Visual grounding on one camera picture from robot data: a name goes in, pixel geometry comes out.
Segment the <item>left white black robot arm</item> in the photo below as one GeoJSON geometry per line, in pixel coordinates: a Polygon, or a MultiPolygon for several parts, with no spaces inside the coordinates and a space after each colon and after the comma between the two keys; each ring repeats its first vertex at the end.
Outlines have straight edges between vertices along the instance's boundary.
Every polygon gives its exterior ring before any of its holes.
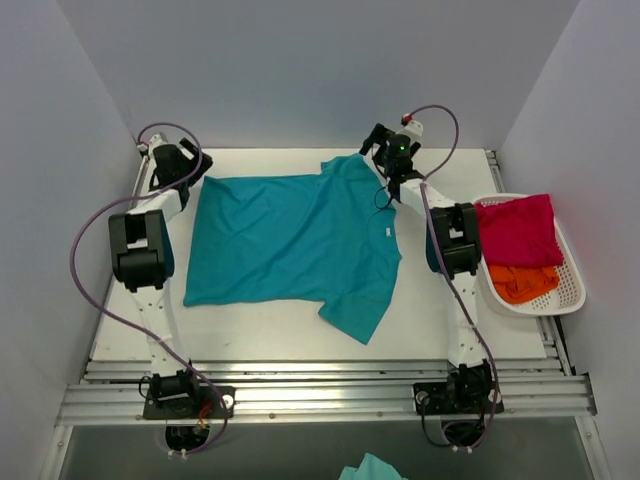
{"type": "Polygon", "coordinates": [[[206,404],[206,394],[189,370],[175,317],[171,310],[169,279],[175,259],[168,224],[181,214],[190,198],[193,173],[199,179],[212,161],[198,157],[197,147],[182,139],[177,145],[157,133],[142,146],[153,167],[150,198],[132,209],[109,217],[108,229],[115,279],[133,299],[151,357],[144,395],[147,420],[195,418],[206,404]]]}

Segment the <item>teal t shirt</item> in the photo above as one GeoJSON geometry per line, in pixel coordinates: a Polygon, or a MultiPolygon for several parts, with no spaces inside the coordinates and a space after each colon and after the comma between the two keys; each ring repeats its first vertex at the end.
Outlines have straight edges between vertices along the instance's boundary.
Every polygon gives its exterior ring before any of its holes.
{"type": "Polygon", "coordinates": [[[319,316],[368,344],[389,308],[401,254],[395,211],[359,154],[317,174],[204,179],[183,304],[320,303],[319,316]]]}

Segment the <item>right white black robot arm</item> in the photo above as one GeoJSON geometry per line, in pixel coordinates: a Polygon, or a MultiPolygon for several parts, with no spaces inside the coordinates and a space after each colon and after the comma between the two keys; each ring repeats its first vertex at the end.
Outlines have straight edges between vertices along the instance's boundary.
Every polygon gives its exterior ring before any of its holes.
{"type": "Polygon", "coordinates": [[[422,133],[423,125],[414,119],[405,119],[398,131],[377,123],[359,150],[372,156],[389,198],[424,216],[426,261],[447,295],[446,382],[436,390],[419,388],[416,409],[427,414],[497,414],[503,408],[497,367],[476,319],[482,260],[476,210],[428,185],[414,167],[422,133]]]}

